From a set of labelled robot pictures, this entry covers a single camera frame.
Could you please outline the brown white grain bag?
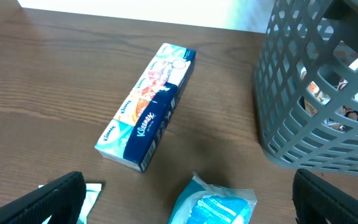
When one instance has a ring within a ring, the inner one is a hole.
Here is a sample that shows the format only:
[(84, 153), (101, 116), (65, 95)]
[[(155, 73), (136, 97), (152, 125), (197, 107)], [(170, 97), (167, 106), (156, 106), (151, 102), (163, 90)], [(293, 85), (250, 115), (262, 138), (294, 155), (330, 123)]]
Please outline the brown white grain bag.
[[(358, 72), (358, 58), (355, 59), (350, 65), (349, 68), (352, 69), (355, 72)], [(340, 78), (339, 81), (334, 81), (334, 87), (336, 90), (342, 90), (346, 85), (348, 84), (348, 81), (344, 78)], [(314, 98), (319, 101), (322, 105), (326, 105), (331, 101), (331, 97), (323, 92), (319, 86), (312, 81), (306, 88), (308, 92), (314, 96)], [(353, 96), (353, 99), (358, 101), (358, 93)], [(311, 116), (314, 116), (318, 110), (311, 105), (307, 100), (304, 100), (304, 108), (307, 111), (307, 113)], [(358, 111), (347, 107), (342, 106), (337, 110), (337, 113), (343, 117), (347, 117), (349, 119), (358, 121)], [(347, 131), (350, 130), (350, 127), (339, 123), (331, 118), (327, 118), (323, 121), (323, 124), (326, 125), (329, 128), (336, 129), (338, 131)]]

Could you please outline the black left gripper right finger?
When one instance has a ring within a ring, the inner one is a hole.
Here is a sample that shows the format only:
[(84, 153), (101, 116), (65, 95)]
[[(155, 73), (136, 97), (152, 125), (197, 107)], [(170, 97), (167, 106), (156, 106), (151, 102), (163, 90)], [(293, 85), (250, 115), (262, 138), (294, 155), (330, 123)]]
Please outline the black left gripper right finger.
[(306, 169), (292, 185), (297, 224), (358, 224), (358, 200)]

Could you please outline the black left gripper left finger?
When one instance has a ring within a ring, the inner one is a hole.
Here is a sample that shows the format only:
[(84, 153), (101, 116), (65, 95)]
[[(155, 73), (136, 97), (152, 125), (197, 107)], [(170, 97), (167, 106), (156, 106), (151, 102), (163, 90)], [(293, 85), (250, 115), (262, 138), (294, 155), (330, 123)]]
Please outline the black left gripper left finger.
[(75, 224), (86, 197), (86, 184), (79, 171), (69, 172), (27, 195), (0, 207), (0, 224)]

